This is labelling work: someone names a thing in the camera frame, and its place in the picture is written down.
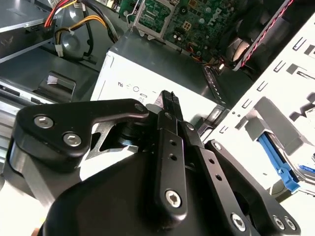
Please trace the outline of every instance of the white metal panel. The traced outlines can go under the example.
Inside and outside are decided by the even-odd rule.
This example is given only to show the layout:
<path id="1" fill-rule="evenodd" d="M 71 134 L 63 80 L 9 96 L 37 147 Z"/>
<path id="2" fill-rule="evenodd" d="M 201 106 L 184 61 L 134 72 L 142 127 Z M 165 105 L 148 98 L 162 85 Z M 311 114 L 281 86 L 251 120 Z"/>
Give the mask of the white metal panel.
<path id="1" fill-rule="evenodd" d="M 308 103 L 307 97 L 315 92 L 314 51 L 315 14 L 207 139 L 216 139 L 224 145 L 265 188 L 279 177 L 263 149 L 248 138 L 244 128 L 238 131 L 235 126 L 263 96 L 269 98 L 287 118 L 293 112 L 300 112 L 300 108 Z"/>

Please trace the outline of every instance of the black metal bracket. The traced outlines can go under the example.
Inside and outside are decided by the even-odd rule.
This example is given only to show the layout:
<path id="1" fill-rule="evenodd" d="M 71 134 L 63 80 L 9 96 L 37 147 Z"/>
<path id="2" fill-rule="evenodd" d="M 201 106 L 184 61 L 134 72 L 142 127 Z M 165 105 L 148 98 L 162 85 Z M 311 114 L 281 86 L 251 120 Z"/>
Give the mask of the black metal bracket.
<path id="1" fill-rule="evenodd" d="M 142 121 L 148 115 L 133 99 L 30 106 L 17 114 L 12 136 L 30 156 L 55 171 L 70 172 L 88 153 L 94 124 L 107 122 L 111 128 L 119 122 Z"/>
<path id="2" fill-rule="evenodd" d="M 181 128 L 186 141 L 186 154 L 190 156 L 190 161 L 194 163 L 197 171 L 204 175 L 213 194 L 223 222 L 222 234 L 259 236 L 242 213 L 216 156 L 204 148 L 197 130 L 191 124 L 182 122 Z"/>
<path id="3" fill-rule="evenodd" d="M 297 222 L 221 144 L 204 147 L 196 128 L 183 121 L 173 93 L 163 91 L 158 103 L 157 115 L 132 99 L 40 105 L 18 113 L 7 159 L 36 198 L 53 204 L 45 236 L 122 235 L 121 219 L 133 235 L 301 234 Z M 122 122 L 148 129 L 135 135 L 141 137 L 138 153 L 81 182 L 78 166 L 99 122 L 106 123 L 106 134 Z M 74 140 L 66 139 L 69 134 Z"/>
<path id="4" fill-rule="evenodd" d="M 261 235 L 300 235 L 301 229 L 293 217 L 246 171 L 246 169 L 217 141 L 205 148 L 213 152 L 214 162 L 225 170 L 227 184 L 240 193 L 249 204 L 252 225 Z"/>

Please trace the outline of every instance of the blue latch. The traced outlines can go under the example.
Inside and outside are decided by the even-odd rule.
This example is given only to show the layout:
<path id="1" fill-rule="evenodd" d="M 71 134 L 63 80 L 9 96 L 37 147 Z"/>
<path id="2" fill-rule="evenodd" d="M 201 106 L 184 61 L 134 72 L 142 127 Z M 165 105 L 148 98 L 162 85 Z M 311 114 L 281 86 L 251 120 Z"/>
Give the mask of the blue latch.
<path id="1" fill-rule="evenodd" d="M 272 146 L 271 142 L 268 140 L 266 134 L 262 134 L 258 141 L 265 149 L 271 164 L 274 166 L 275 170 L 277 171 L 278 175 L 281 177 L 285 187 L 290 190 L 291 192 L 295 192 L 300 188 L 300 185 L 294 181 L 293 177 L 290 174 L 290 166 L 287 163 L 283 163 L 280 159 L 278 153 Z"/>

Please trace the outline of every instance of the wire bundle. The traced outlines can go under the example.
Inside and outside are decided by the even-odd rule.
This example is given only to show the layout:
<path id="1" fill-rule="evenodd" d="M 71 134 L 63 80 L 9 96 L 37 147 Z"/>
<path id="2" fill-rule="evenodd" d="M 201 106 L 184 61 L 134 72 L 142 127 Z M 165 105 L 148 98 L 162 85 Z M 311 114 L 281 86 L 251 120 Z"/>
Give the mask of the wire bundle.
<path id="1" fill-rule="evenodd" d="M 60 0 L 57 3 L 57 5 L 53 8 L 53 10 L 50 12 L 50 14 L 49 14 L 49 16 L 48 16 L 44 26 L 45 27 L 50 27 L 52 25 L 54 15 L 57 13 L 58 10 L 66 8 L 66 7 L 72 5 L 72 4 L 76 3 L 76 2 L 78 2 L 78 0 Z M 109 18 L 104 15 L 104 13 L 93 3 L 93 1 L 91 1 L 91 0 L 81 0 L 80 2 L 83 3 L 84 5 L 86 5 L 88 8 L 90 8 L 92 11 L 96 12 L 97 15 L 99 15 L 98 17 L 101 19 L 102 23 L 104 23 L 106 26 L 108 26 L 107 27 L 108 36 L 110 37 L 112 42 L 114 42 L 114 43 L 117 42 L 119 37 L 118 37 L 118 34 L 117 34 L 113 24 L 109 20 Z M 75 24 L 75 26 L 76 27 L 71 26 L 69 29 L 70 30 L 76 30 L 76 29 L 79 28 L 79 27 L 77 27 L 77 24 Z"/>
<path id="2" fill-rule="evenodd" d="M 201 56 L 198 56 L 198 55 L 194 52 L 191 42 L 189 42 L 189 43 L 187 44 L 187 51 L 190 52 L 190 56 L 191 56 L 196 62 L 203 64 L 203 66 L 216 66 L 216 65 L 220 65 L 220 64 L 223 63 L 221 59 L 215 60 L 214 63 L 210 63 L 210 62 L 204 63 L 203 60 L 202 60 L 202 57 L 201 57 Z"/>
<path id="3" fill-rule="evenodd" d="M 72 4 L 75 4 L 76 2 L 77 0 L 61 0 L 60 2 L 58 2 L 57 5 L 53 8 L 53 10 L 50 12 L 44 26 L 50 27 L 52 25 L 54 15 L 58 11 L 58 9 L 66 8 Z"/>
<path id="4" fill-rule="evenodd" d="M 63 31 L 68 31 L 68 32 L 72 33 L 72 31 L 77 30 L 78 28 L 82 27 L 83 25 L 85 25 L 86 23 L 88 23 L 89 21 L 92 21 L 92 20 L 97 20 L 104 27 L 106 27 L 105 22 L 99 16 L 96 16 L 96 15 L 88 16 L 88 17 L 84 18 L 83 20 L 79 21 L 78 23 L 74 24 L 73 26 L 70 26 L 68 28 L 62 27 L 59 30 L 57 30 L 55 32 L 56 44 L 61 43 L 61 34 Z"/>

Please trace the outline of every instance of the screw hole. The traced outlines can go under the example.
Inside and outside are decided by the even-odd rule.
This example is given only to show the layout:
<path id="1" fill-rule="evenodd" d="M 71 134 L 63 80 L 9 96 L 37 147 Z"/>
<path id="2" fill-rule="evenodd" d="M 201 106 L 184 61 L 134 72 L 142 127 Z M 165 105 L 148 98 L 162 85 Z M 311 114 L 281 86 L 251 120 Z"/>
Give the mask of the screw hole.
<path id="1" fill-rule="evenodd" d="M 219 180 L 219 181 L 222 181 L 222 178 L 220 175 L 216 175 L 216 178 Z"/>
<path id="2" fill-rule="evenodd" d="M 171 145 L 176 146 L 176 142 L 174 142 L 173 140 L 169 141 Z"/>
<path id="3" fill-rule="evenodd" d="M 174 156 L 173 154 L 170 154 L 169 157 L 170 157 L 173 161 L 177 161 L 177 157 Z"/>

